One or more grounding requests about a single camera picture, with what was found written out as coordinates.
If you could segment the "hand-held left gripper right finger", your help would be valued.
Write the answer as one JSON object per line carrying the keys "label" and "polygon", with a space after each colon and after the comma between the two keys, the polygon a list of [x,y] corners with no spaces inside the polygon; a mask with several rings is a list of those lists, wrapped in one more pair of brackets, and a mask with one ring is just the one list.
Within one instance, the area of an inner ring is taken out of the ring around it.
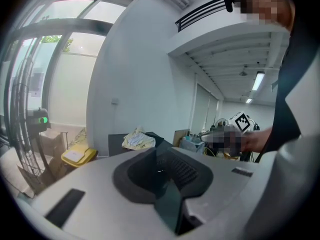
{"label": "hand-held left gripper right finger", "polygon": [[174,148],[158,155],[156,166],[173,180],[182,199],[202,196],[214,179],[208,166]]}

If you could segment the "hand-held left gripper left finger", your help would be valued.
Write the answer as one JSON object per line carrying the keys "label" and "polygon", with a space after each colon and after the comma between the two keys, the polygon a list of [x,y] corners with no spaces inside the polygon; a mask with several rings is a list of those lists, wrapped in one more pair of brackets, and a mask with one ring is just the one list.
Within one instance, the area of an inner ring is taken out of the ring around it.
{"label": "hand-held left gripper left finger", "polygon": [[157,151],[154,148],[137,154],[118,165],[112,175],[115,188],[132,203],[154,204],[152,191],[157,170]]}

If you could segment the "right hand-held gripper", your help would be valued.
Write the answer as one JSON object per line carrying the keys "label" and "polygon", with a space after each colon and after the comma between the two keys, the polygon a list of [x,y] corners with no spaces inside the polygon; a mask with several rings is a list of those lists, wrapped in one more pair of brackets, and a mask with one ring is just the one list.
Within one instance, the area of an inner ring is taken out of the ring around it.
{"label": "right hand-held gripper", "polygon": [[230,157],[239,157],[242,136],[251,128],[249,118],[241,111],[229,119],[219,119],[213,131],[202,134],[200,139],[202,142],[212,143],[214,148]]}

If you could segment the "person's right forearm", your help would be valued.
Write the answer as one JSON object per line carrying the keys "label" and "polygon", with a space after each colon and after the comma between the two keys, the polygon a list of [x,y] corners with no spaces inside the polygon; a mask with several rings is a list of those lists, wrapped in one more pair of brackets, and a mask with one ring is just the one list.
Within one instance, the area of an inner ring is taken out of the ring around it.
{"label": "person's right forearm", "polygon": [[268,129],[265,129],[263,131],[260,131],[258,133],[258,152],[261,153],[264,150],[265,145],[268,142],[268,139],[272,132],[272,127],[269,127]]}

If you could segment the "person's right hand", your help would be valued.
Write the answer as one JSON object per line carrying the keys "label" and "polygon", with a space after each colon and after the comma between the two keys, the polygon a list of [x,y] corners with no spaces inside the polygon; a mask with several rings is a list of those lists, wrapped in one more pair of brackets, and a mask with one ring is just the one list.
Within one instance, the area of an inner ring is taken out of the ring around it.
{"label": "person's right hand", "polygon": [[241,139],[241,152],[259,153],[262,150],[260,144],[260,132],[252,131],[245,133]]}

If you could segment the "clear plastic storage box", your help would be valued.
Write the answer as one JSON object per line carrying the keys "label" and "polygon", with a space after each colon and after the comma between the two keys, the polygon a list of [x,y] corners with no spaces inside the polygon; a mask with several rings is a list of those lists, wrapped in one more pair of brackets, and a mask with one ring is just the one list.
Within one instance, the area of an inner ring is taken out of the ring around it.
{"label": "clear plastic storage box", "polygon": [[179,147],[197,154],[204,153],[206,143],[194,136],[184,136],[179,143]]}

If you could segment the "pale yellow cloth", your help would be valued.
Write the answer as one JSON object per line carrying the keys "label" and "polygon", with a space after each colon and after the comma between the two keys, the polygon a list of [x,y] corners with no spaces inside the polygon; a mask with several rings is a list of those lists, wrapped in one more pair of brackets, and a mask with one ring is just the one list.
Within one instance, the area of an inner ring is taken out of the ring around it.
{"label": "pale yellow cloth", "polygon": [[156,146],[156,140],[154,137],[146,135],[144,129],[138,126],[133,132],[123,138],[121,146],[122,148],[134,151],[154,148]]}

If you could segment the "black table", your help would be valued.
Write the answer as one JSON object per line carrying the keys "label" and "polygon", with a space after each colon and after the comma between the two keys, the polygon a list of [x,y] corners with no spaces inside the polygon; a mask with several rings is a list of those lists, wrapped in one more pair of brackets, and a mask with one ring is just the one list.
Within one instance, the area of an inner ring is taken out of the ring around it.
{"label": "black table", "polygon": [[[147,136],[155,139],[155,148],[158,152],[166,151],[172,145],[167,142],[163,137],[160,137],[154,132],[146,132]],[[131,149],[122,147],[122,143],[127,134],[109,134],[108,135],[108,154],[110,157],[130,152]]]}

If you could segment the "yellow lidded bin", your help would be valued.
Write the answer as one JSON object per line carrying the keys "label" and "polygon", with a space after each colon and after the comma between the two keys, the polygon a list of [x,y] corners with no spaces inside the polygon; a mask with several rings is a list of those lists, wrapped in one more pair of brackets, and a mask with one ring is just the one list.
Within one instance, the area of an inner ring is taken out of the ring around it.
{"label": "yellow lidded bin", "polygon": [[90,148],[86,143],[78,143],[70,147],[61,155],[61,160],[73,167],[79,168],[96,158],[98,151]]}

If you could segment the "long ceiling lamp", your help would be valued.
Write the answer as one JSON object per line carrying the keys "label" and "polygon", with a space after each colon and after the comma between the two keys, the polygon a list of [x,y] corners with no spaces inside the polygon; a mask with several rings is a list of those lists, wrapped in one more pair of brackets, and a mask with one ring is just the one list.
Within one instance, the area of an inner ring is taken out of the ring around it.
{"label": "long ceiling lamp", "polygon": [[265,72],[258,71],[256,73],[256,77],[252,86],[252,91],[257,91],[259,89],[264,77],[265,77]]}

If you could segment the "brown cardboard box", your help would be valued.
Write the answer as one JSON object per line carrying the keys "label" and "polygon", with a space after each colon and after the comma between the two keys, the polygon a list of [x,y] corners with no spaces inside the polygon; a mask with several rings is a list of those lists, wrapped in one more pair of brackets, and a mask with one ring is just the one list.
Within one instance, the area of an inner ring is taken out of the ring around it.
{"label": "brown cardboard box", "polygon": [[48,129],[40,135],[40,143],[49,168],[58,180],[67,174],[67,168],[62,161],[62,154],[66,151],[63,134],[61,132]]}

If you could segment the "person's black shirt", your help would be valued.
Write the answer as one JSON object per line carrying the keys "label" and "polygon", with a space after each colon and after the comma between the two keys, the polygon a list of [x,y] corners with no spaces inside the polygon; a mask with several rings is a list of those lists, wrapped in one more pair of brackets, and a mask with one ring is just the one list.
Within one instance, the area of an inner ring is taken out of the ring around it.
{"label": "person's black shirt", "polygon": [[295,5],[293,29],[289,46],[278,74],[278,89],[272,130],[266,144],[256,159],[260,162],[265,153],[277,151],[283,144],[297,139],[301,130],[285,98],[307,72],[320,48],[320,33],[311,8],[315,0],[292,0]]}

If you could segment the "black balcony railing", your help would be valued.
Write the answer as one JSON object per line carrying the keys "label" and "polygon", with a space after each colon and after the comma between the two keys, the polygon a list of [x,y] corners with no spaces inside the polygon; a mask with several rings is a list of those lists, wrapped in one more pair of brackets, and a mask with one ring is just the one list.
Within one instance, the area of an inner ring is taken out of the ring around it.
{"label": "black balcony railing", "polygon": [[211,0],[182,16],[175,25],[178,32],[181,32],[199,20],[223,10],[226,10],[224,0]]}

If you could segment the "black framed glass window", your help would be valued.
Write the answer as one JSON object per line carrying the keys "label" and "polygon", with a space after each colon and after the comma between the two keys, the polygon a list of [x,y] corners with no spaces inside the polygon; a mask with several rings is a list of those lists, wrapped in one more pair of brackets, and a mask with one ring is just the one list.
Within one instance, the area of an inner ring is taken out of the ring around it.
{"label": "black framed glass window", "polygon": [[16,91],[62,131],[86,126],[89,85],[108,32],[133,0],[35,0],[0,45],[0,146]]}

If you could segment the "black pedestal fan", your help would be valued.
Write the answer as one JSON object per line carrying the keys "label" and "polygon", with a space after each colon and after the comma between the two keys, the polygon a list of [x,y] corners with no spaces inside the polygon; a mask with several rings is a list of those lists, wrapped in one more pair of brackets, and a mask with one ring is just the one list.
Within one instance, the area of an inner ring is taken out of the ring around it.
{"label": "black pedestal fan", "polygon": [[41,133],[49,126],[48,111],[44,108],[28,108],[33,60],[28,56],[22,60],[13,78],[10,95],[9,126],[13,145],[21,166],[19,170],[38,195],[56,181],[41,144]]}

